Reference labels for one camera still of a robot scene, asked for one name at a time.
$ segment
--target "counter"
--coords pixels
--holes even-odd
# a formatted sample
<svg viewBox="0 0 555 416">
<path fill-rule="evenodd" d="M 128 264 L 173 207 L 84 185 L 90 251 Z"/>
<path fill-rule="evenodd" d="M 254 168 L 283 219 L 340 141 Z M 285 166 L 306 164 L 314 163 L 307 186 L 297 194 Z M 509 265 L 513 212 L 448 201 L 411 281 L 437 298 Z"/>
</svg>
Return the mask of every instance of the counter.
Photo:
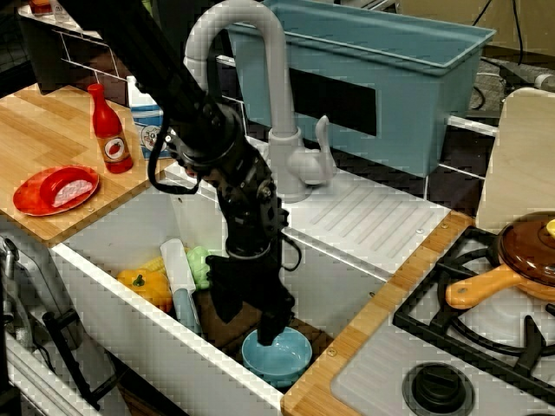
<svg viewBox="0 0 555 416">
<path fill-rule="evenodd" d="M 355 416 L 330 382 L 473 220 L 451 211 L 281 400 L 285 416 Z"/>
<path fill-rule="evenodd" d="M 0 100 L 0 212 L 41 243 L 52 247 L 103 217 L 150 186 L 136 128 L 128 108 L 110 103 L 120 116 L 134 166 L 113 174 L 104 166 L 91 131 L 88 93 L 64 87 L 41 95 L 37 85 Z M 159 162 L 157 172 L 173 163 Z M 16 189 L 30 176 L 52 166 L 78 164 L 100 175 L 98 191 L 74 210 L 34 218 L 13 205 Z"/>
</svg>

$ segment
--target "stove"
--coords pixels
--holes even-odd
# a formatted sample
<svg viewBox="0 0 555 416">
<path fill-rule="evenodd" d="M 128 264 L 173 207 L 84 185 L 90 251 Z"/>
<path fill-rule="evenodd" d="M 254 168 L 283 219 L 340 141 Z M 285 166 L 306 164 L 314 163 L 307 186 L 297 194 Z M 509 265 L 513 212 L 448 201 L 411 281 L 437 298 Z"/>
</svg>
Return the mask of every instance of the stove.
<svg viewBox="0 0 555 416">
<path fill-rule="evenodd" d="M 331 382 L 371 416 L 555 415 L 555 305 L 505 289 L 469 310 L 447 286 L 499 265 L 468 227 Z"/>
</svg>

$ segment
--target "red dish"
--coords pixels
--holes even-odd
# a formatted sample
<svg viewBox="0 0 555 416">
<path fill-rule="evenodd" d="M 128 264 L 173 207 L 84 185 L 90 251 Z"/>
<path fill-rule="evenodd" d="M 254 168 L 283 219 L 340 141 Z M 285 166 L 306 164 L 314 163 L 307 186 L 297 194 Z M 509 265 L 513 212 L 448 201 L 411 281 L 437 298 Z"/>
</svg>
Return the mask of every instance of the red dish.
<svg viewBox="0 0 555 416">
<path fill-rule="evenodd" d="M 93 187 L 67 203 L 54 207 L 56 194 L 65 185 L 76 180 L 86 180 Z M 85 202 L 95 193 L 98 184 L 98 173 L 90 167 L 79 165 L 51 167 L 27 179 L 14 193 L 13 203 L 23 214 L 34 217 L 54 215 L 71 210 Z"/>
</svg>

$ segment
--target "milk carton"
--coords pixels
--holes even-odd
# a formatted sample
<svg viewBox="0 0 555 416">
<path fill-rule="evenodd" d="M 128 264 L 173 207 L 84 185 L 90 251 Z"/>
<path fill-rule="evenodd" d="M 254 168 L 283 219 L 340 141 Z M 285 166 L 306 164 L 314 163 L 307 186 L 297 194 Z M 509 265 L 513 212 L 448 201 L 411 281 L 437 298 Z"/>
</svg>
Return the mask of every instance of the milk carton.
<svg viewBox="0 0 555 416">
<path fill-rule="evenodd" d="M 154 142 L 162 125 L 162 110 L 149 94 L 143 94 L 135 86 L 134 76 L 127 77 L 127 97 L 134 124 L 140 138 L 140 148 L 145 159 L 150 158 Z M 170 158 L 166 142 L 160 152 L 160 159 Z"/>
</svg>

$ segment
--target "light blue bowl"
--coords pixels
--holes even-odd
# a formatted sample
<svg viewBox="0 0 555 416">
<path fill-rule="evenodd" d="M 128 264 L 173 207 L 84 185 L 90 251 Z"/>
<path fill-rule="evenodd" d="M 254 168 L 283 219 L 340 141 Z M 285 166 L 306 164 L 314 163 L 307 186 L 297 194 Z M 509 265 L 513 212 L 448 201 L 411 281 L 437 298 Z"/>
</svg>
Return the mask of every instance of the light blue bowl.
<svg viewBox="0 0 555 416">
<path fill-rule="evenodd" d="M 243 364 L 275 388 L 292 386 L 310 363 L 309 340 L 293 328 L 285 328 L 274 342 L 265 347 L 258 343 L 257 331 L 243 341 Z"/>
</svg>

